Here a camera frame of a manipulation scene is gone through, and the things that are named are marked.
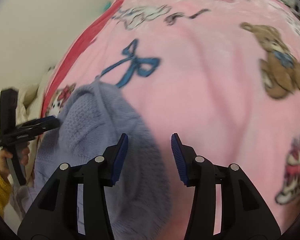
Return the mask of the person's left hand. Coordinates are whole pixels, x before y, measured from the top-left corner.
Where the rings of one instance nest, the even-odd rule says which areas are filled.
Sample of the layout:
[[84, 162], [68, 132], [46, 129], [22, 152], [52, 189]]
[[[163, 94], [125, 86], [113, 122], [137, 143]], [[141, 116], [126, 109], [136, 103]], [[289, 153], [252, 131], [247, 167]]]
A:
[[[19, 163], [22, 165], [26, 165], [29, 161], [29, 142], [26, 142], [23, 144], [23, 148], [20, 150], [20, 155], [17, 156], [17, 159], [19, 160]], [[13, 154], [9, 152], [6, 148], [2, 148], [0, 150], [0, 175], [2, 177], [7, 177], [10, 174], [7, 160], [12, 159]]]

